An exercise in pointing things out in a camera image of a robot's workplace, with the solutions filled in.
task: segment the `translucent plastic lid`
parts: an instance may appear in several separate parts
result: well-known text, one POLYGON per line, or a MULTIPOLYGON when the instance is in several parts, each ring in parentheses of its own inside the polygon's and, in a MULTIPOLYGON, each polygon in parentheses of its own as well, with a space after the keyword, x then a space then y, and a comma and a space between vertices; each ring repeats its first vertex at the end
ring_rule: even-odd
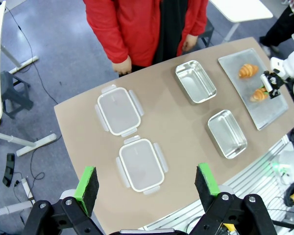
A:
POLYGON ((126 89, 122 87, 108 91, 98 98, 102 116, 113 135, 122 135, 141 123, 135 105, 126 89))
POLYGON ((135 191, 142 192, 163 182, 164 173, 149 140, 124 145, 120 149, 120 159, 135 191))

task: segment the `gray plastic stool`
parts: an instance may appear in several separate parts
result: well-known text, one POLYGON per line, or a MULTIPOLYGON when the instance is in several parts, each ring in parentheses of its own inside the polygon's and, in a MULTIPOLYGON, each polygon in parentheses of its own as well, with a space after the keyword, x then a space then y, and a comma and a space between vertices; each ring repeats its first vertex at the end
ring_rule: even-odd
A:
POLYGON ((215 30, 215 28, 213 27, 213 25, 211 24, 211 22, 207 18, 207 25, 205 28, 205 32, 198 36, 198 38, 202 39, 202 41, 204 42, 206 47, 209 47, 209 43, 210 43, 210 40, 211 40, 211 37, 212 37, 214 30, 215 30))
POLYGON ((7 71, 0 73, 0 86, 1 86, 1 99, 3 104, 3 112, 7 114, 11 119, 14 119, 14 115, 23 109, 30 110, 33 107, 33 101, 29 99, 28 88, 29 84, 19 79, 17 76, 10 74, 7 71), (20 83, 23 83, 24 90, 22 92, 17 91, 14 87, 20 83), (5 101, 10 100, 11 102, 19 104, 18 108, 7 112, 5 101))

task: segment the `metal container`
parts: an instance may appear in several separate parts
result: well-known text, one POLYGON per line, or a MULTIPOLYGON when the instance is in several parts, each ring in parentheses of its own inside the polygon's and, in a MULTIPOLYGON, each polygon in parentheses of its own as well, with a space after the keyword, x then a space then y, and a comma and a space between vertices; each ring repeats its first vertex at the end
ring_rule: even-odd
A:
POLYGON ((229 110, 222 110, 208 120, 208 127, 220 154, 233 159, 247 147, 247 140, 229 110))
POLYGON ((176 80, 191 104, 199 104, 215 97, 217 89, 196 60, 191 60, 175 69, 176 80))
POLYGON ((262 130, 287 111, 288 104, 282 94, 261 102, 250 101, 255 90, 263 85, 260 75, 268 70, 254 49, 227 55, 219 58, 218 61, 242 98, 258 130, 262 130), (240 79, 239 70, 244 64, 257 65, 259 67, 258 73, 251 78, 240 79))

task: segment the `hand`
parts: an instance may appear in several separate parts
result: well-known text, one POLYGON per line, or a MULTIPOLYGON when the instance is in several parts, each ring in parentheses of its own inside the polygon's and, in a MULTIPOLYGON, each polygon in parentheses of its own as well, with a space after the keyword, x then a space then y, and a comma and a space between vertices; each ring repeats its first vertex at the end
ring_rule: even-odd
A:
POLYGON ((183 51, 189 51, 192 49, 196 43, 197 43, 198 36, 193 36, 191 34, 188 34, 186 36, 185 42, 183 43, 182 50, 183 51))
POLYGON ((112 63, 112 68, 114 72, 118 72, 119 74, 127 74, 132 72, 132 61, 129 56, 122 63, 112 63))

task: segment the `croissant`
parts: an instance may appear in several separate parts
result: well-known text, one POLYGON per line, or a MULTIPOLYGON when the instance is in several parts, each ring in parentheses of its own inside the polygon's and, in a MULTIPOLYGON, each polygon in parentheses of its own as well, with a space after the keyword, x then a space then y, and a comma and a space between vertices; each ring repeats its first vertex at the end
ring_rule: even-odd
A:
POLYGON ((262 101, 264 99, 267 99, 269 96, 266 88, 262 87, 260 89, 257 89, 254 94, 251 96, 250 101, 256 102, 256 101, 262 101))
POLYGON ((244 64, 239 71, 239 76, 240 78, 249 78, 254 76, 257 72, 258 72, 257 65, 244 64))

